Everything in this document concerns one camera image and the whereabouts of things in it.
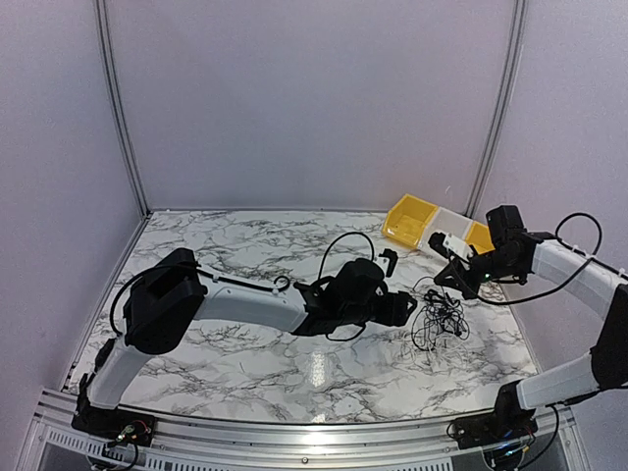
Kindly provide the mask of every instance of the tangled wire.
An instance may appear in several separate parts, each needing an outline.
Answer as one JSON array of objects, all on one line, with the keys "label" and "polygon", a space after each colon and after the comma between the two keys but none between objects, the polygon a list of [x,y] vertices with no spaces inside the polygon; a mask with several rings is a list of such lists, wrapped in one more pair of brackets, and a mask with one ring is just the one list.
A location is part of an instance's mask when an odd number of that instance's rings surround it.
[{"label": "tangled wire", "polygon": [[423,295],[425,305],[414,318],[410,337],[421,351],[432,351],[438,346],[446,347],[446,338],[459,340],[469,338],[469,324],[464,319],[464,309],[459,299],[453,299],[443,290],[428,289]]}]

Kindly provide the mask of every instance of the white wall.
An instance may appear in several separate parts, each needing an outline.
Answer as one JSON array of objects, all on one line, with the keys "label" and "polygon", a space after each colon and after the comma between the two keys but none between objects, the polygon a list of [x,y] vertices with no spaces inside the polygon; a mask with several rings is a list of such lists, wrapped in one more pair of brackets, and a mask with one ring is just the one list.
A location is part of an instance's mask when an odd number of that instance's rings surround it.
[{"label": "white wall", "polygon": [[[478,217],[516,204],[529,230],[553,231],[566,214],[590,212],[604,229],[601,259],[628,268],[627,25],[623,0],[530,2],[519,75]],[[586,223],[565,229],[567,240],[593,247]],[[509,294],[543,288],[531,282]],[[516,313],[544,368],[586,352],[602,326],[563,293]],[[576,408],[595,470],[625,469],[626,399],[607,392]]]},{"label": "white wall", "polygon": [[0,468],[139,222],[91,2],[0,2]]},{"label": "white wall", "polygon": [[110,4],[153,207],[464,210],[512,1]]}]

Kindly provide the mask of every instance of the yellow bin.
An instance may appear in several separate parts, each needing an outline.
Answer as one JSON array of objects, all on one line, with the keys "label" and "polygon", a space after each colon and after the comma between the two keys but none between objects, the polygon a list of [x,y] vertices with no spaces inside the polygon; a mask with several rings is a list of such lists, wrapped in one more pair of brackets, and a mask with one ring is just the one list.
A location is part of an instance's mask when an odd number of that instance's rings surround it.
[{"label": "yellow bin", "polygon": [[405,194],[389,211],[382,233],[397,242],[416,248],[423,231],[438,209],[436,204]]},{"label": "yellow bin", "polygon": [[465,242],[469,245],[473,245],[478,253],[485,253],[491,250],[495,250],[493,243],[491,242],[491,233],[489,228],[484,224],[473,222],[471,229],[469,230]]}]

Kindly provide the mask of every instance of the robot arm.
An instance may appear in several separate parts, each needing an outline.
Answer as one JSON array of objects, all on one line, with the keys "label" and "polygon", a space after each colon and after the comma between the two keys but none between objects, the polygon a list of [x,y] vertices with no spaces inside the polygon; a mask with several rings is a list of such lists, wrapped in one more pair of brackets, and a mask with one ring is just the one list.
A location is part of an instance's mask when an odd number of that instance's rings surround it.
[{"label": "robot arm", "polygon": [[[350,324],[405,325],[417,301],[407,292],[389,292],[385,277],[393,273],[396,254],[385,250],[381,257],[390,260],[386,274],[375,262],[358,258],[345,263],[335,277],[311,285],[287,280],[282,286],[262,286],[203,272],[191,250],[175,250],[131,286],[124,332],[105,343],[94,371],[81,379],[73,427],[124,442],[130,439],[120,431],[134,428],[134,423],[154,429],[154,417],[118,405],[144,364],[175,349],[192,320],[245,322],[306,337],[331,334]],[[208,278],[205,284],[199,273]],[[132,442],[149,445],[150,439],[144,431]]]},{"label": "robot arm", "polygon": [[524,435],[522,429],[537,407],[576,403],[628,382],[623,361],[628,354],[628,280],[593,260],[585,266],[590,256],[552,235],[527,233],[515,206],[501,206],[487,219],[496,249],[482,255],[469,252],[450,235],[433,235],[430,245],[450,260],[435,277],[437,284],[474,298],[481,283],[505,276],[524,284],[532,273],[558,286],[571,279],[564,289],[597,312],[604,324],[597,344],[580,358],[502,386],[489,414],[456,419],[454,434],[461,447]]}]

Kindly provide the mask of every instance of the marble surface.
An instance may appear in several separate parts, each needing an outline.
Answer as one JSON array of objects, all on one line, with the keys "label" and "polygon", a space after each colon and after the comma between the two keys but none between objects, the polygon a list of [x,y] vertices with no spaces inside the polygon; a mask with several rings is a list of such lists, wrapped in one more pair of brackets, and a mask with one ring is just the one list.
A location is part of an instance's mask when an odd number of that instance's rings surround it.
[{"label": "marble surface", "polygon": [[[114,292],[177,247],[193,249],[203,267],[225,274],[252,280],[286,275],[311,283],[329,243],[348,231],[368,234],[378,253],[385,247],[396,250],[399,262],[387,282],[394,290],[412,290],[445,262],[385,239],[384,218],[379,213],[159,212]],[[344,262],[368,253],[365,240],[346,237],[332,251],[325,273],[334,274]],[[417,295],[430,284],[424,280]],[[500,288],[488,286],[484,296],[500,298]],[[112,336],[111,297],[72,372],[68,388],[73,393]],[[464,311],[470,338],[432,353],[412,345],[413,317],[403,328],[371,323],[361,337],[345,343],[254,325],[194,321],[176,350],[145,365],[123,403],[196,416],[296,423],[390,421],[491,407],[500,385],[536,369],[508,308],[465,301]],[[340,328],[334,337],[350,337],[355,329]]]}]

